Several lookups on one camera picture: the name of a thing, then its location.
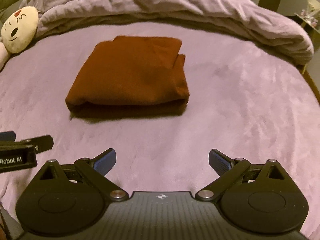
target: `metal screw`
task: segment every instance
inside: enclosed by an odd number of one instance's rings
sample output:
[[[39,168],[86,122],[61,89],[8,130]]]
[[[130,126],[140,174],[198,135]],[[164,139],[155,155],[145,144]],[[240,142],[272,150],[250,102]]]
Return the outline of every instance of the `metal screw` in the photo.
[[[212,198],[214,193],[211,190],[200,190],[198,196],[203,199]]]
[[[117,189],[117,190],[111,191],[110,196],[115,199],[122,199],[126,196],[126,192],[124,192],[123,190]]]

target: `purple bedsheet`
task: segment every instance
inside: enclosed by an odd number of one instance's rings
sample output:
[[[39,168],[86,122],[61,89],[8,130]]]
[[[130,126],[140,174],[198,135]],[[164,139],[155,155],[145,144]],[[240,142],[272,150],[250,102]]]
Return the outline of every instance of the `purple bedsheet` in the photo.
[[[70,118],[65,97],[81,66],[97,43],[117,35],[182,40],[190,90],[182,116]],[[17,198],[48,159],[73,163],[112,147],[117,163],[107,178],[130,194],[194,193],[218,177],[208,164],[216,148],[251,163],[279,160],[309,203],[302,232],[309,236],[320,224],[318,102],[289,61],[252,41],[156,22],[91,26],[44,38],[12,57],[0,85],[0,130],[14,130],[17,140],[50,134],[55,142],[37,156],[38,167],[0,175],[1,201],[13,217]]]

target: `plush doll face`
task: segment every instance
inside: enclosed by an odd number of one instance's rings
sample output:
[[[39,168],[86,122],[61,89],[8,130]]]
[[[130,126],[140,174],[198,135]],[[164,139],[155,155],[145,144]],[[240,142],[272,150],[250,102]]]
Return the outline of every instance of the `plush doll face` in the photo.
[[[23,51],[36,33],[38,20],[39,15],[35,7],[23,7],[13,13],[1,29],[1,38],[6,49],[11,53]]]

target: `triangular cutout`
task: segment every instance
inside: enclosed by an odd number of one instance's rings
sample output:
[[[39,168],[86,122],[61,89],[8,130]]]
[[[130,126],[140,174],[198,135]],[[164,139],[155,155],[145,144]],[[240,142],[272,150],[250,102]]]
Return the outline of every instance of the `triangular cutout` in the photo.
[[[281,172],[278,170],[277,166],[271,166],[269,172],[270,179],[284,179]]]
[[[57,178],[57,173],[53,167],[48,167],[45,172],[42,174],[40,180],[44,179],[55,179]]]

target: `black bracket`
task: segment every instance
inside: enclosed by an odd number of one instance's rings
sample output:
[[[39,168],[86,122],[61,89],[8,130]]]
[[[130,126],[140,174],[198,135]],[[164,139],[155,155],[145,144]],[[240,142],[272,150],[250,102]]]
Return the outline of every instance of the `black bracket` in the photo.
[[[277,160],[251,164],[212,149],[209,164],[220,177],[196,193],[198,200],[215,203],[235,226],[251,232],[272,235],[301,229],[308,202]]]
[[[50,135],[15,142],[13,131],[0,133],[0,173],[37,166],[36,154],[52,149]]]
[[[129,198],[127,192],[104,177],[115,164],[114,149],[74,164],[48,160],[16,204],[21,225],[26,231],[56,237],[92,226],[110,203]]]

